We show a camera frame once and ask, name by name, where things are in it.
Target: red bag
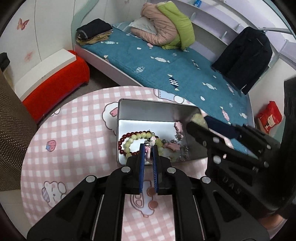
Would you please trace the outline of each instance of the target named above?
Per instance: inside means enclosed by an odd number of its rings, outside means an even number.
[[[281,122],[281,113],[274,101],[270,101],[266,109],[257,115],[264,130],[268,134],[270,129]]]

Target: pillow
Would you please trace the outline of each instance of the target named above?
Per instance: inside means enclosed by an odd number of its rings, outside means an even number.
[[[123,22],[123,23],[114,23],[112,24],[112,27],[117,28],[119,30],[121,30],[122,32],[131,33],[131,27],[129,26],[131,23],[131,21],[128,22]]]
[[[131,24],[129,26],[143,30],[143,31],[148,32],[150,34],[157,35],[157,30],[156,30],[155,26],[153,25],[152,21],[150,21],[150,19],[147,17],[140,17],[139,19],[131,22]]]

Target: brown folded garment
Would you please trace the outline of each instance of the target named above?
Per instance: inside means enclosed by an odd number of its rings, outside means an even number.
[[[76,42],[79,43],[80,45],[85,45],[85,44],[95,44],[99,41],[105,41],[109,38],[109,36],[111,35],[112,30],[101,33],[96,35],[95,37],[91,38],[91,39],[87,39],[87,40],[79,40],[76,39]]]

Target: folded blanket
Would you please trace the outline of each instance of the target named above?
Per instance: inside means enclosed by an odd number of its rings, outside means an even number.
[[[79,33],[79,40],[91,39],[98,34],[105,33],[112,30],[112,26],[103,20],[97,18],[92,20],[90,23],[81,26],[76,31]]]
[[[168,1],[167,3],[158,5],[157,8],[173,22],[178,31],[176,38],[171,43],[163,45],[163,49],[180,48],[185,50],[195,42],[191,20],[180,12],[173,2]]]
[[[81,46],[85,45],[85,44],[95,44],[97,42],[100,41],[105,41],[109,39],[109,36],[111,35],[112,30],[109,30],[105,33],[102,34],[98,34],[97,36],[91,38],[91,39],[87,39],[87,40],[80,40],[80,39],[76,39],[76,42],[79,43]]]
[[[131,28],[131,32],[139,38],[153,45],[165,45],[172,42],[178,32],[172,21],[161,13],[155,4],[145,3],[141,10],[141,16],[145,16],[154,24],[157,35],[139,28]]]

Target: black jacket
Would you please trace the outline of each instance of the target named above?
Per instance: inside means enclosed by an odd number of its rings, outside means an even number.
[[[260,30],[246,27],[212,67],[247,94],[266,70],[271,56],[268,37]]]

